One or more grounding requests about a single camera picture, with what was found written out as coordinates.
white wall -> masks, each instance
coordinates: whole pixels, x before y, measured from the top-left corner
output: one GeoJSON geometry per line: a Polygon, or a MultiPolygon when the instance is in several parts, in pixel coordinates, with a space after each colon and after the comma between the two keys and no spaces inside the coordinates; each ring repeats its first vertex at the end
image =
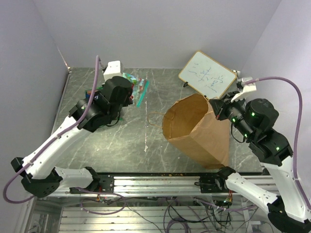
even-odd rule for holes
{"type": "Polygon", "coordinates": [[[196,50],[241,69],[280,0],[35,0],[71,67],[182,68],[196,50]]]}
{"type": "MultiPolygon", "coordinates": [[[[242,74],[260,78],[282,76],[295,82],[303,96],[303,115],[298,140],[298,173],[311,194],[311,1],[282,0],[242,74]]],[[[254,98],[266,98],[280,115],[276,130],[284,134],[293,147],[298,113],[295,90],[281,81],[258,83],[254,98]]]]}
{"type": "MultiPolygon", "coordinates": [[[[0,1],[0,187],[14,157],[35,150],[51,133],[68,70],[32,0],[0,1]]],[[[20,179],[9,196],[21,200],[20,179]]],[[[21,204],[0,198],[1,232],[12,233],[21,204]]]]}

brown paper bag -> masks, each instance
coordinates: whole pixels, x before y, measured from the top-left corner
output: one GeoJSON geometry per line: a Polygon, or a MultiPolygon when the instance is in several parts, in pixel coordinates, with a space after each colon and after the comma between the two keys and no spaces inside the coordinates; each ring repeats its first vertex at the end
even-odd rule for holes
{"type": "Polygon", "coordinates": [[[164,115],[163,135],[208,169],[228,166],[229,121],[218,121],[207,99],[193,94],[177,101],[164,115]]]}

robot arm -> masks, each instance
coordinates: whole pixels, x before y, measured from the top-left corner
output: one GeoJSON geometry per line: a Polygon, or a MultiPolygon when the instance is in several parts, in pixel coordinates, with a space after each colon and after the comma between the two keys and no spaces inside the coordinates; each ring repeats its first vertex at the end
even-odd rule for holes
{"type": "Polygon", "coordinates": [[[132,104],[131,95],[130,81],[120,76],[109,78],[103,84],[102,90],[95,92],[85,118],[76,127],[59,136],[60,132],[78,122],[85,113],[89,99],[78,101],[61,126],[36,151],[25,158],[15,158],[11,162],[16,172],[27,166],[21,173],[23,177],[21,182],[25,190],[39,198],[48,196],[59,187],[81,187],[94,191],[99,186],[100,179],[91,167],[63,169],[55,166],[61,156],[76,146],[81,139],[99,127],[110,126],[111,121],[119,120],[121,108],[132,104]],[[47,148],[44,152],[31,162],[45,147],[47,148]]]}
{"type": "Polygon", "coordinates": [[[244,107],[245,101],[239,92],[228,93],[220,100],[209,102],[218,120],[229,119],[244,136],[249,148],[275,180],[280,196],[248,182],[229,167],[218,172],[220,179],[227,188],[265,211],[279,230],[309,232],[311,213],[294,182],[293,151],[286,137],[272,128],[278,117],[273,105],[266,99],[255,99],[244,107]]]}

cable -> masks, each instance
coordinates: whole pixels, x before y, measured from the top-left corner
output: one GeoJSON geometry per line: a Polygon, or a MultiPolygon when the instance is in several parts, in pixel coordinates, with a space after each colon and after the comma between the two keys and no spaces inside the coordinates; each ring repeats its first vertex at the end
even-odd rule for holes
{"type": "Polygon", "coordinates": [[[118,119],[117,119],[116,123],[114,123],[113,125],[106,125],[107,127],[114,126],[114,125],[116,125],[116,124],[119,122],[120,117],[121,117],[121,111],[119,111],[118,113],[119,113],[119,114],[118,114],[118,119]]]}
{"type": "Polygon", "coordinates": [[[127,208],[129,208],[129,209],[130,209],[131,211],[133,211],[134,213],[138,214],[140,217],[142,217],[142,218],[143,218],[144,220],[146,220],[147,222],[150,222],[150,223],[154,224],[154,225],[158,228],[158,230],[162,233],[162,230],[161,230],[154,222],[145,219],[141,214],[139,214],[136,210],[132,210],[128,205],[127,205],[127,208]]]}
{"type": "Polygon", "coordinates": [[[259,209],[259,207],[257,207],[257,209],[253,212],[252,216],[249,218],[249,220],[245,221],[244,223],[242,223],[241,226],[239,226],[236,231],[234,233],[236,233],[238,231],[238,229],[240,229],[245,223],[248,223],[247,226],[246,226],[246,229],[248,228],[248,225],[249,225],[249,221],[253,218],[253,216],[255,215],[255,213],[257,212],[257,210],[259,209]]]}
{"type": "Polygon", "coordinates": [[[169,221],[169,223],[167,224],[167,228],[166,228],[166,233],[169,233],[170,228],[172,227],[172,225],[174,225],[175,223],[179,223],[184,227],[185,233],[191,233],[191,229],[188,226],[188,224],[186,222],[180,222],[180,221],[175,221],[175,220],[171,220],[169,221]]]}
{"type": "Polygon", "coordinates": [[[226,225],[225,231],[226,231],[226,229],[227,229],[228,219],[229,219],[229,226],[232,226],[232,225],[231,225],[231,215],[230,215],[230,212],[228,212],[228,214],[227,214],[227,219],[225,220],[225,225],[226,225]]]}
{"type": "Polygon", "coordinates": [[[263,224],[269,224],[269,226],[271,227],[272,233],[274,233],[273,227],[271,226],[271,224],[269,222],[264,222],[262,221],[263,224]]]}
{"type": "Polygon", "coordinates": [[[207,217],[209,218],[211,224],[213,225],[213,227],[217,230],[216,224],[214,223],[214,221],[211,219],[211,216],[209,216],[209,212],[207,211],[207,207],[205,205],[203,205],[201,202],[195,200],[199,205],[204,206],[205,207],[205,212],[207,217]]]}
{"type": "Polygon", "coordinates": [[[239,141],[238,139],[236,139],[234,136],[233,136],[233,124],[231,123],[231,136],[233,137],[234,140],[236,140],[238,143],[244,143],[245,142],[245,137],[243,137],[243,141],[239,141]]]}
{"type": "Polygon", "coordinates": [[[205,217],[205,218],[203,218],[203,219],[200,219],[200,217],[199,217],[199,220],[198,221],[193,221],[193,220],[187,220],[187,219],[185,219],[185,218],[183,218],[176,210],[175,210],[175,208],[172,206],[172,205],[170,205],[170,207],[168,208],[168,213],[169,213],[169,216],[171,217],[171,219],[172,220],[175,220],[175,221],[178,221],[178,222],[188,222],[188,223],[199,223],[199,222],[202,222],[202,221],[204,221],[205,219],[207,219],[208,217],[205,217]],[[175,213],[179,216],[179,220],[176,220],[175,218],[173,218],[172,216],[171,216],[171,213],[170,213],[170,208],[172,208],[174,211],[175,211],[175,213]]]}
{"type": "Polygon", "coordinates": [[[107,205],[111,205],[112,203],[115,203],[115,202],[118,202],[118,201],[121,201],[122,198],[119,198],[117,200],[104,200],[104,203],[107,204],[107,205]]]}
{"type": "Polygon", "coordinates": [[[194,215],[196,215],[197,216],[197,218],[200,220],[200,222],[203,224],[203,226],[206,228],[206,230],[208,230],[209,231],[209,229],[208,229],[208,227],[207,227],[207,225],[205,225],[205,223],[200,219],[200,217],[198,216],[198,214],[190,207],[190,206],[188,206],[187,205],[187,207],[189,208],[189,209],[191,209],[192,210],[192,212],[194,213],[194,215]]]}
{"type": "Polygon", "coordinates": [[[81,207],[81,210],[85,211],[85,212],[88,212],[88,213],[91,213],[91,214],[95,214],[95,215],[112,215],[112,214],[116,214],[120,211],[122,211],[126,206],[127,206],[127,203],[126,203],[126,198],[120,194],[117,194],[117,193],[101,193],[101,192],[92,192],[92,191],[88,191],[86,189],[83,189],[83,188],[80,188],[80,187],[76,187],[76,189],[78,189],[79,191],[81,192],[84,192],[84,193],[91,193],[91,194],[97,194],[97,195],[114,195],[114,196],[118,196],[120,198],[123,199],[124,201],[124,204],[123,204],[123,207],[121,207],[119,210],[116,210],[114,212],[111,212],[111,213],[98,213],[98,212],[94,212],[94,211],[90,211],[90,210],[87,210],[86,208],[83,207],[83,201],[84,200],[92,200],[92,201],[95,201],[95,202],[99,202],[97,200],[93,200],[93,199],[82,199],[81,202],[80,202],[80,207],[81,207]]]}
{"type": "Polygon", "coordinates": [[[48,141],[39,151],[38,153],[24,166],[22,167],[7,183],[6,185],[4,186],[3,188],[3,198],[6,202],[8,203],[12,203],[12,204],[21,204],[21,203],[24,203],[24,202],[27,202],[29,200],[31,200],[32,198],[34,198],[35,196],[31,196],[27,199],[24,199],[24,200],[11,200],[7,197],[7,190],[8,190],[8,187],[10,186],[10,184],[23,172],[25,171],[27,168],[29,168],[31,166],[31,164],[33,164],[33,162],[54,142],[56,141],[58,138],[60,138],[64,133],[72,130],[74,127],[76,127],[77,125],[79,125],[83,120],[84,118],[86,117],[90,107],[91,107],[91,104],[92,104],[92,101],[93,101],[93,98],[94,98],[94,94],[95,94],[95,90],[96,90],[96,85],[97,85],[97,79],[98,79],[98,70],[99,70],[99,62],[100,62],[100,58],[99,56],[96,56],[96,64],[95,64],[95,77],[94,77],[94,83],[93,83],[93,87],[92,87],[92,92],[91,92],[91,95],[89,97],[89,100],[88,100],[88,103],[87,103],[87,106],[86,106],[86,109],[85,111],[83,112],[82,116],[72,125],[70,125],[68,128],[64,129],[63,131],[61,131],[60,133],[58,133],[54,138],[52,138],[50,141],[48,141]]]}
{"type": "Polygon", "coordinates": [[[172,204],[172,203],[170,203],[170,204],[167,206],[166,210],[164,211],[164,215],[163,215],[163,229],[164,229],[164,232],[165,232],[165,233],[169,233],[168,231],[166,231],[166,228],[165,228],[165,215],[166,215],[167,210],[170,208],[171,204],[172,204]]]}
{"type": "Polygon", "coordinates": [[[230,216],[230,212],[228,212],[227,220],[226,220],[226,221],[221,221],[221,220],[219,221],[219,220],[217,219],[216,215],[215,215],[215,212],[214,212],[213,207],[209,206],[208,209],[213,211],[213,212],[212,212],[212,217],[214,218],[214,221],[213,221],[213,222],[214,222],[214,224],[213,224],[214,228],[215,228],[216,230],[219,230],[219,228],[216,227],[216,222],[217,222],[217,223],[221,226],[220,231],[221,231],[221,232],[225,232],[225,231],[222,231],[222,227],[224,227],[225,230],[227,229],[227,227],[228,227],[228,226],[227,226],[228,217],[230,217],[229,223],[230,223],[230,225],[231,225],[231,216],[230,216]]]}
{"type": "Polygon", "coordinates": [[[299,99],[299,110],[298,110],[297,125],[296,125],[295,137],[294,137],[293,174],[294,174],[294,181],[297,184],[297,187],[298,187],[303,199],[305,200],[307,207],[309,209],[311,209],[311,203],[309,202],[308,197],[307,197],[305,191],[303,190],[303,187],[302,187],[300,180],[299,180],[299,177],[298,177],[298,171],[297,171],[297,144],[298,144],[298,135],[299,135],[300,122],[301,122],[301,115],[302,115],[302,95],[301,95],[301,92],[295,83],[293,83],[292,81],[290,81],[288,79],[282,78],[282,77],[259,78],[259,79],[244,82],[241,85],[245,86],[248,84],[252,84],[252,83],[256,83],[256,82],[264,81],[264,80],[282,80],[282,81],[285,81],[285,82],[289,83],[290,85],[292,85],[297,92],[298,99],[299,99]]]}
{"type": "Polygon", "coordinates": [[[202,202],[202,203],[204,203],[206,205],[210,205],[210,206],[213,206],[213,207],[215,207],[217,209],[224,210],[224,211],[238,212],[238,211],[254,209],[256,207],[255,205],[250,205],[250,206],[247,206],[247,207],[243,207],[241,209],[228,209],[228,208],[223,208],[223,207],[217,206],[214,203],[210,203],[210,202],[204,201],[204,200],[199,199],[199,198],[194,198],[194,199],[199,200],[200,202],[202,202]]]}

string handle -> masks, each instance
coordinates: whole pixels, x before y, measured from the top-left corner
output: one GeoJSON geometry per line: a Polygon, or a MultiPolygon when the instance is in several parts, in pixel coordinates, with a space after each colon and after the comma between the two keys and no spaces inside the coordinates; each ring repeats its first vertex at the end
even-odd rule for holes
{"type": "Polygon", "coordinates": [[[150,123],[150,121],[149,121],[149,115],[150,115],[150,114],[160,114],[160,115],[163,115],[163,116],[164,116],[165,114],[164,114],[164,113],[159,113],[159,112],[150,112],[150,113],[147,115],[147,121],[148,121],[148,123],[149,123],[150,125],[156,126],[156,127],[160,128],[160,129],[162,129],[162,126],[159,126],[159,125],[150,123]]]}

